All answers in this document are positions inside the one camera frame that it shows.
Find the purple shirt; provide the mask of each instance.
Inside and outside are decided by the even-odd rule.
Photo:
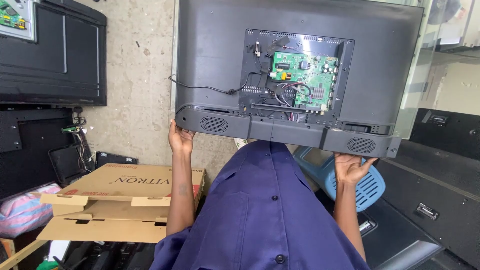
[[[192,227],[167,236],[150,268],[369,269],[281,143],[242,147],[212,183]]]

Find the vitron logo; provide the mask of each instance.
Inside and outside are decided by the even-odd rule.
[[[135,178],[135,177],[119,177],[115,180],[117,183],[137,183],[137,184],[170,184],[168,179],[153,179],[153,178]]]

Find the speaker grille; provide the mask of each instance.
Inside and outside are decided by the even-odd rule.
[[[355,137],[348,140],[347,148],[352,152],[368,154],[375,150],[375,142],[370,139]]]
[[[222,133],[227,131],[228,122],[223,118],[204,116],[200,120],[200,126],[207,131]]]

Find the small circuit board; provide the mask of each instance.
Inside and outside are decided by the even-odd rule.
[[[0,25],[25,30],[25,20],[5,0],[0,0]]]
[[[275,52],[269,76],[282,82],[299,82],[306,84],[295,98],[295,104],[303,104],[309,110],[326,111],[333,96],[333,87],[338,74],[338,58],[307,55],[301,53]]]

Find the wooden plank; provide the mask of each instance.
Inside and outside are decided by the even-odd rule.
[[[37,250],[39,247],[43,246],[48,242],[48,240],[35,240],[32,243],[30,243],[28,246],[20,250],[19,252],[15,253],[13,256],[8,258],[8,260],[4,261],[2,264],[0,264],[0,270],[8,270],[12,268],[13,266],[17,265],[21,260],[26,258],[28,255],[32,254],[35,250]]]

